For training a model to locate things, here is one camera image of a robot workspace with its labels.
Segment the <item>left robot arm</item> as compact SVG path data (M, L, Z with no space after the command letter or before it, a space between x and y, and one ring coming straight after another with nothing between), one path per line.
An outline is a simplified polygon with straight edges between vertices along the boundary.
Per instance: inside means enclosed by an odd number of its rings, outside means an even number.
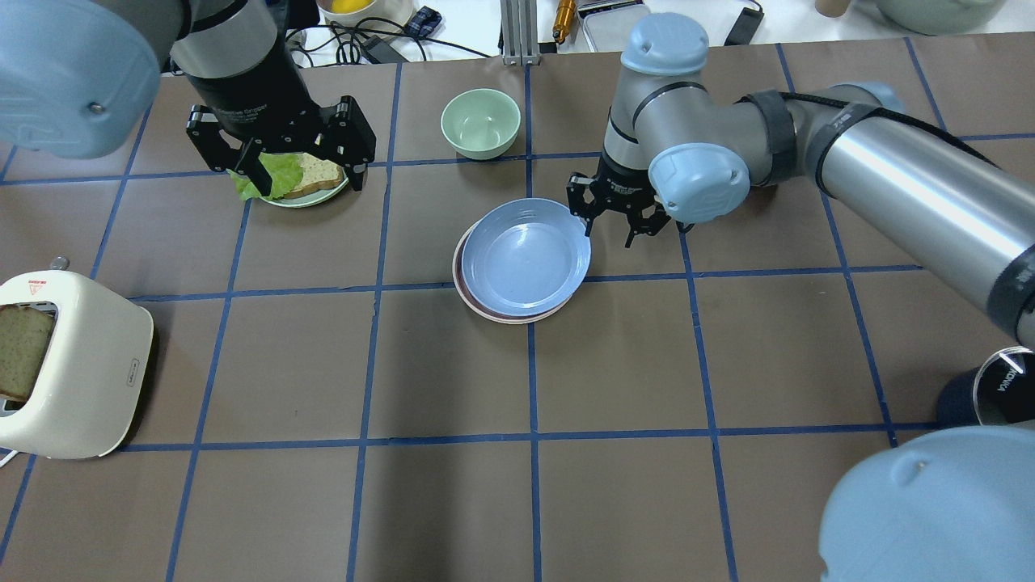
M202 103L186 136L214 172L277 196L264 156L307 154L362 190L376 137L350 95L320 107L263 1L4 1L4 142L59 158L118 149L174 62Z

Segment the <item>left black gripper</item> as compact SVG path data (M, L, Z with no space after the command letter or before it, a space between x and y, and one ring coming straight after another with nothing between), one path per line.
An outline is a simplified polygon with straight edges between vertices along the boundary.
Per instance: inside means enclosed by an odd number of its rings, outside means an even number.
M270 49L237 76L186 78L202 99L193 107L186 136L211 170L240 171L240 200L270 198L271 154L333 161L352 190L365 187L366 163L376 158L377 144L369 121L350 95L324 108L310 99L288 49ZM255 151L262 154L244 170L243 159Z

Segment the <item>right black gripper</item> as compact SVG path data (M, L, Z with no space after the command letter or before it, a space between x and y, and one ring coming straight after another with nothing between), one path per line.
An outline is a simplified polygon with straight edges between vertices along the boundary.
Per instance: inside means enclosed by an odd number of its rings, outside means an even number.
M587 237L595 219L607 211L625 215L629 230L624 248L631 248L637 236L657 235L672 221L647 171L621 165L609 154L600 154L595 176L570 174L566 195L570 213L584 222Z

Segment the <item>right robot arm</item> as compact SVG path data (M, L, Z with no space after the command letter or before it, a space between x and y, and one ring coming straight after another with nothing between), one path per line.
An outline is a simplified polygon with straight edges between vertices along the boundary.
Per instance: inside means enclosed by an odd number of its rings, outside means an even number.
M718 107L708 36L645 14L624 49L598 173L569 208L623 213L631 236L731 213L751 187L801 175L1033 346L1033 187L960 140L901 114L880 82L818 95L767 90ZM826 502L824 581L1031 581L1033 423L943 428L873 454Z

